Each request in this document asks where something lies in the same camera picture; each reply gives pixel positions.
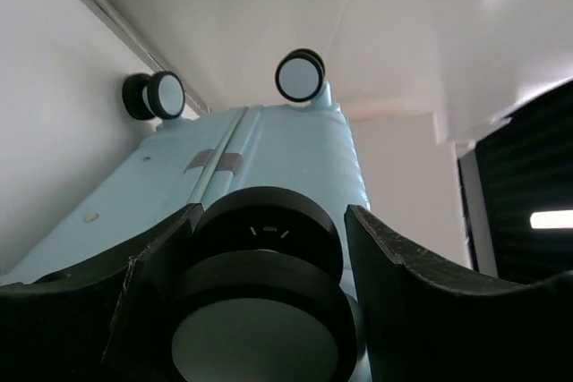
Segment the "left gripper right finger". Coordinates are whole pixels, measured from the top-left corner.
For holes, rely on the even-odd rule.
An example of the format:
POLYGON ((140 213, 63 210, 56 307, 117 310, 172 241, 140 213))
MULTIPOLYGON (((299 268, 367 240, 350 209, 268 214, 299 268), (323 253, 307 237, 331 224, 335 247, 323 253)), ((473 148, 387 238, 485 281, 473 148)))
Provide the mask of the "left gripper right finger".
POLYGON ((346 237, 376 381, 569 381, 572 275, 516 284, 424 248, 366 208, 346 237))

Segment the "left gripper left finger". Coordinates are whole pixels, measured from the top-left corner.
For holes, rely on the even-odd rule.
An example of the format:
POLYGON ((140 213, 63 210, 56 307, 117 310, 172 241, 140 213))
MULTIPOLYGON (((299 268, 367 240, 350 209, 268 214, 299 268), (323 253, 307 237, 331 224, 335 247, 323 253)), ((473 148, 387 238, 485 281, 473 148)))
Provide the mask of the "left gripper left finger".
POLYGON ((3 381, 180 381, 168 302, 203 214, 187 205, 132 239, 1 289, 3 381))

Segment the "light blue suitcase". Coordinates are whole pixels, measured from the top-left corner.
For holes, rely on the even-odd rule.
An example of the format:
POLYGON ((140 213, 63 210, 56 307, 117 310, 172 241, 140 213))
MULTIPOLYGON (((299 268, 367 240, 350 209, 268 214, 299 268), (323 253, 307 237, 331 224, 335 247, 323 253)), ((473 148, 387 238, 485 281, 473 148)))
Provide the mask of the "light blue suitcase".
POLYGON ((203 214, 168 316, 180 381, 368 381, 345 228, 368 206, 350 126, 324 62, 278 64, 282 106, 182 116, 173 72, 127 77, 122 99, 159 126, 11 270, 32 284, 146 232, 183 207, 203 214))

